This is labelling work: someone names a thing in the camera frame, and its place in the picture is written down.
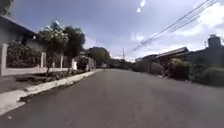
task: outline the road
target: road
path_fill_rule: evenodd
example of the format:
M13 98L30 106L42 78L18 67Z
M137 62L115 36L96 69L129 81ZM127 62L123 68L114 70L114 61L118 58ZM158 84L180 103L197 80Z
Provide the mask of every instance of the road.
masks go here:
M0 117L0 128L223 128L224 89L103 70Z

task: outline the sky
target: sky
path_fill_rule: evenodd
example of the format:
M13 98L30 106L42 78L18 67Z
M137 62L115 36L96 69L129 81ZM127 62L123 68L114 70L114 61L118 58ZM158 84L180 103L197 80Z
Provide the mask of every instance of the sky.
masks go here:
M105 47L112 57L134 61L186 46L206 47L210 34L224 36L224 0L204 10L197 20L178 31L128 53L142 40L172 24L205 0L15 0L12 19L38 32L51 21L79 27L86 35L85 48Z

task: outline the white fence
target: white fence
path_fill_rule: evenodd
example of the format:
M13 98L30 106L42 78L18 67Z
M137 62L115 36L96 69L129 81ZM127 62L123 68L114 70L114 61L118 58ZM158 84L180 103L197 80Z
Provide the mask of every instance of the white fence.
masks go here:
M41 54L41 62L38 67L35 68L7 68L6 59L7 59L7 49L8 44L2 45L2 54L1 54L1 76L8 76L8 75L21 75L21 74L37 74L37 73L44 73L47 71L47 68L44 67L44 53ZM63 64L63 57L61 57L60 68L53 68L50 69L50 72L59 72L59 71L66 71L67 68L62 68Z

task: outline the roof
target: roof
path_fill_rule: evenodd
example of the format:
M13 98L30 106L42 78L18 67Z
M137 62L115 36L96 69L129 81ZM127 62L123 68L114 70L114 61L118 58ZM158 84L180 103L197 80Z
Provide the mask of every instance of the roof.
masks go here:
M157 54L152 54L152 55L145 56L142 59L143 60L152 60L152 59L154 59L156 57L157 57Z
M36 33L34 31L24 27L23 25L21 25L19 23L16 23L9 17L0 15L0 22L4 26L8 26L9 28L11 28L13 31L19 31L19 32L22 32L22 33L30 35L30 36L36 35Z
M162 54L158 55L156 58L170 56L170 55L174 55L174 54L185 53L185 52L189 52L189 50L187 49L187 47L182 47L182 48L178 48L178 49L175 49L175 50L172 50L169 52L162 53Z

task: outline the power line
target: power line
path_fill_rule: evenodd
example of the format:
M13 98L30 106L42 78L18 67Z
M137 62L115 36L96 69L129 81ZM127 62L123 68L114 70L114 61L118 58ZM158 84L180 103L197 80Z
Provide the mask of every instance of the power line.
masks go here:
M176 30L178 30L178 29L188 25L189 23L195 21L196 19L198 19L200 12L202 12L203 10L210 7L211 5L213 5L216 2L217 2L217 0L206 0L205 2L203 2L202 4L197 6L195 9L193 9L192 11L190 11L189 13L187 13L186 15L184 15L183 17L178 19L176 22L171 24L170 26L166 27L165 29L163 29L159 33L155 34L151 38L141 42L141 45L134 48L131 52L134 52L134 51L138 50L139 48L146 45L147 43L151 43L152 41L158 40L158 39L162 38L163 36L166 36L167 33L170 34L172 32L175 32Z
M193 14L193 16L195 16L195 11L196 14L198 14L199 12L203 11L206 7L206 4L208 4L209 2L212 2L213 0L206 0L205 2L203 2L202 4L200 4L199 6L197 6L195 9L191 10L189 13L187 13L186 15L182 16L181 18L179 18L177 21L175 21L174 23L172 23L170 26L166 27L165 29L163 29L161 32L155 34L153 37L149 38L148 40L142 42L142 44L147 43L147 41L150 41L151 39L155 38L156 36L162 34L163 32L165 32L166 30L172 28L173 26L176 26L180 23L182 23L183 21L186 21L186 18L188 18L188 16L191 16L191 14Z

